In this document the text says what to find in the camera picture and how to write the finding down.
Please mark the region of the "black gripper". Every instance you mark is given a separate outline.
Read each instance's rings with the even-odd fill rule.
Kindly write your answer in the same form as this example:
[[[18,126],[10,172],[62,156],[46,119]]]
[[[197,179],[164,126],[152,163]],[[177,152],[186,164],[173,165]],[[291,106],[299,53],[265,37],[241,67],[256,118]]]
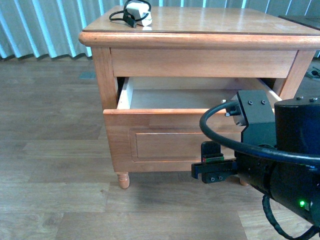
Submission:
[[[276,164],[272,160],[235,152],[235,158],[225,159],[221,145],[214,141],[201,144],[201,162],[191,165],[191,176],[205,184],[225,181],[230,176],[239,176],[241,180],[262,193],[271,190],[271,175]]]

